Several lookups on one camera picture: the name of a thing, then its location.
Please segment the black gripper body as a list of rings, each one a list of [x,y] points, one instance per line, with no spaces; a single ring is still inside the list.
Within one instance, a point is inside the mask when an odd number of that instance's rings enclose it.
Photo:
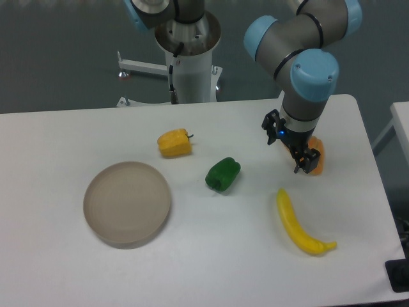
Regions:
[[[303,122],[294,118],[283,118],[281,121],[278,128],[279,139],[293,154],[303,153],[316,128],[316,121]]]

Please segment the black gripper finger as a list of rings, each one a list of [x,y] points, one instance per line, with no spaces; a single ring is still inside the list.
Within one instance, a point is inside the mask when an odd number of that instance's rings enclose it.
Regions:
[[[302,152],[295,152],[293,158],[296,162],[294,173],[302,170],[304,173],[309,174],[317,168],[320,157],[321,153],[314,148],[305,148]]]
[[[261,128],[266,131],[267,145],[271,145],[279,138],[281,119],[278,110],[274,109],[265,115]]]

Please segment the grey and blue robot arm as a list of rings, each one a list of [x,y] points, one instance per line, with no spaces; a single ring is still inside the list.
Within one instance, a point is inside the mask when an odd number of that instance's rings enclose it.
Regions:
[[[287,22],[264,15],[246,30],[249,56],[281,87],[280,109],[262,123],[268,142],[280,140],[296,170],[321,173],[323,149],[313,131],[333,94],[339,65],[325,47],[356,32],[362,23],[358,1],[291,1]],[[212,52],[220,41],[220,24],[203,1],[126,1],[132,23],[153,29],[166,55],[166,76],[173,104],[209,102]]]

